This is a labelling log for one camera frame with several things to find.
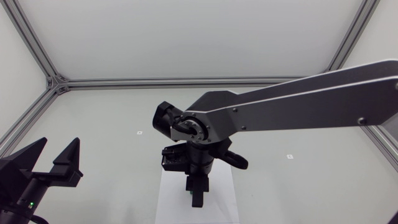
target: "robotic arm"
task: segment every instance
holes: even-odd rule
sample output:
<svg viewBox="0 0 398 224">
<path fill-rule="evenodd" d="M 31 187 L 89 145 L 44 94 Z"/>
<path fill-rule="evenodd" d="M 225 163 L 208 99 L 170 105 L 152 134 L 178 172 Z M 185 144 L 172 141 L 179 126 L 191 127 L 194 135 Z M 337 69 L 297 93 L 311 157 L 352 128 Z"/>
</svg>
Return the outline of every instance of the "robotic arm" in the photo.
<svg viewBox="0 0 398 224">
<path fill-rule="evenodd" d="M 398 61 L 378 62 L 315 75 L 249 93 L 205 93 L 186 111 L 167 102 L 153 126 L 186 143 L 162 151 L 165 170 L 183 171 L 193 207 L 203 206 L 214 158 L 247 169 L 243 157 L 228 151 L 238 131 L 379 125 L 398 112 Z"/>
</svg>

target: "white wall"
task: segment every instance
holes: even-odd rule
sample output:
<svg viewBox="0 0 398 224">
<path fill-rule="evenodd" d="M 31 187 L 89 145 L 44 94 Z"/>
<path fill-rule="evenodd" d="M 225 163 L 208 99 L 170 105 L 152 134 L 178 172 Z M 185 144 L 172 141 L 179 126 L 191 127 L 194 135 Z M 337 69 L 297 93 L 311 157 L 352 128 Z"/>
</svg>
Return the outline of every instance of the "white wall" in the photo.
<svg viewBox="0 0 398 224">
<path fill-rule="evenodd" d="M 0 136 L 44 91 L 44 74 L 0 6 Z"/>
<path fill-rule="evenodd" d="M 381 0 L 344 67 L 398 59 L 398 1 Z"/>
<path fill-rule="evenodd" d="M 324 71 L 362 0 L 21 0 L 71 79 L 306 76 Z"/>
<path fill-rule="evenodd" d="M 154 223 L 161 150 L 176 144 L 152 127 L 155 109 L 166 100 L 185 110 L 209 90 L 59 96 L 17 149 L 47 137 L 34 171 L 48 172 L 79 137 L 84 177 L 77 188 L 49 188 L 36 215 L 58 224 Z M 237 133 L 231 140 L 231 151 L 249 161 L 247 170 L 232 168 L 241 223 L 387 223 L 398 208 L 398 173 L 359 127 Z M 180 187 L 182 197 L 189 194 Z"/>
</svg>

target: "black cable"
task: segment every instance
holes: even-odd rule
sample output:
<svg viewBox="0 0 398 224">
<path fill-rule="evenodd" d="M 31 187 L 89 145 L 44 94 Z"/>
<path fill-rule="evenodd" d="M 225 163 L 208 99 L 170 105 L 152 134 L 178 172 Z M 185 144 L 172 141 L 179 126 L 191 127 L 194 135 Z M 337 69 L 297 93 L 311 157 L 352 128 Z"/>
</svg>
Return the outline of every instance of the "black cable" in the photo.
<svg viewBox="0 0 398 224">
<path fill-rule="evenodd" d="M 44 218 L 38 217 L 37 215 L 32 215 L 32 218 L 30 218 L 30 220 L 37 224 L 49 224 L 47 221 L 45 221 Z"/>
</svg>

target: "cylindrical joint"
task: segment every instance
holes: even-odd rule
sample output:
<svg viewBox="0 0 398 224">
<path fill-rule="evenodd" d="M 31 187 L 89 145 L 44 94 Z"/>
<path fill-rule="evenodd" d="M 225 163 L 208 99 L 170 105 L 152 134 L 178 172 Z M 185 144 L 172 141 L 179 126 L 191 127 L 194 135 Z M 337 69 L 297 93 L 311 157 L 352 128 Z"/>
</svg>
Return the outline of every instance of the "cylindrical joint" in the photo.
<svg viewBox="0 0 398 224">
<path fill-rule="evenodd" d="M 0 223 L 28 224 L 48 186 L 45 182 L 32 179 L 17 205 L 10 205 L 9 210 L 0 210 Z"/>
<path fill-rule="evenodd" d="M 190 162 L 189 174 L 207 175 L 211 171 L 214 157 L 209 155 L 207 145 L 187 142 L 187 157 Z"/>
<path fill-rule="evenodd" d="M 45 184 L 45 182 L 33 178 L 26 187 L 17 204 L 25 208 L 29 208 L 32 212 L 35 212 L 47 189 L 48 186 Z"/>
</svg>

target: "aluminum frame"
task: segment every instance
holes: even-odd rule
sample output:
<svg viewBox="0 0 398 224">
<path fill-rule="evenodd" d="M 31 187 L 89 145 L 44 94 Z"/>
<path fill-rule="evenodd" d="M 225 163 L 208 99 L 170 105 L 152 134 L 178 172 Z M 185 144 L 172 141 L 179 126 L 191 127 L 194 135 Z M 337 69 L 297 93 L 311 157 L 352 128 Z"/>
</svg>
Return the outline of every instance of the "aluminum frame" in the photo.
<svg viewBox="0 0 398 224">
<path fill-rule="evenodd" d="M 10 20 L 42 69 L 47 79 L 47 90 L 29 107 L 0 139 L 0 157 L 9 155 L 21 139 L 40 118 L 58 95 L 70 90 L 108 90 L 127 88 L 192 88 L 192 87 L 237 87 L 268 86 L 301 77 L 239 77 L 239 78 L 163 78 L 163 79 L 93 79 L 69 80 L 59 74 L 37 38 L 18 0 L 0 0 Z M 326 72 L 340 69 L 349 57 L 363 30 L 376 10 L 380 0 L 363 0 L 343 41 L 333 56 Z M 398 171 L 398 144 L 380 126 L 363 127 L 392 166 Z"/>
</svg>

